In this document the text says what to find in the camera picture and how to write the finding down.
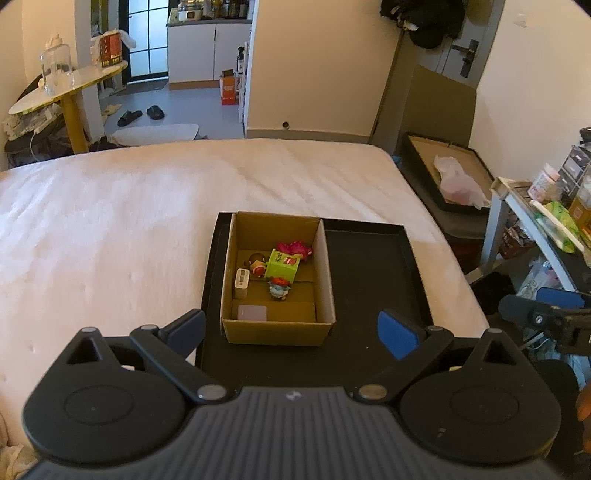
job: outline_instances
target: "plastic container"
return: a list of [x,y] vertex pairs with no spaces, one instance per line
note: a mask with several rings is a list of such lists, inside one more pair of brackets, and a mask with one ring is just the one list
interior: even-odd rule
[[579,227],[587,246],[591,245],[591,171],[587,169],[577,196],[569,209],[570,216]]
[[558,200],[560,192],[558,191],[556,182],[559,179],[560,174],[550,165],[546,164],[527,193],[532,200],[540,203]]
[[47,94],[53,96],[71,88],[74,85],[72,71],[70,46],[63,43],[59,35],[55,35],[41,55],[41,72]]

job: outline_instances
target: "glass jar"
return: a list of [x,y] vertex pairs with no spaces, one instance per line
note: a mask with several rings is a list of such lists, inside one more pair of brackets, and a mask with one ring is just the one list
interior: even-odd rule
[[74,85],[70,46],[59,35],[51,39],[41,55],[41,72],[48,95],[64,92]]

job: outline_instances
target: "slipper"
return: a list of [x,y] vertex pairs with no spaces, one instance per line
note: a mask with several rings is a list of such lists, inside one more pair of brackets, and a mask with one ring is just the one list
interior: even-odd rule
[[137,120],[139,117],[143,115],[142,110],[136,110],[135,112],[130,112],[127,110],[121,118],[117,121],[117,125],[120,127],[127,127],[131,122]]
[[113,113],[116,113],[117,110],[119,110],[120,108],[121,108],[120,103],[117,103],[116,105],[107,105],[105,107],[105,109],[103,110],[102,114],[110,116],[110,115],[113,115]]
[[152,105],[146,110],[146,113],[152,120],[162,120],[164,118],[164,112],[158,105]]

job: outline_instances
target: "red box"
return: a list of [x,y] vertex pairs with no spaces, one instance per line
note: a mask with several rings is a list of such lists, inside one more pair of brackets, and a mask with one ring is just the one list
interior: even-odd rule
[[222,105],[236,105],[236,77],[234,75],[220,77],[220,96]]

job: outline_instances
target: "black jacket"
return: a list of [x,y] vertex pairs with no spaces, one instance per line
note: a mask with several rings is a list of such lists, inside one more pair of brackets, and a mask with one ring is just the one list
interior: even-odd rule
[[462,0],[382,0],[381,14],[401,28],[405,22],[416,25],[417,30],[410,32],[413,43],[436,48],[445,35],[458,37],[466,10]]

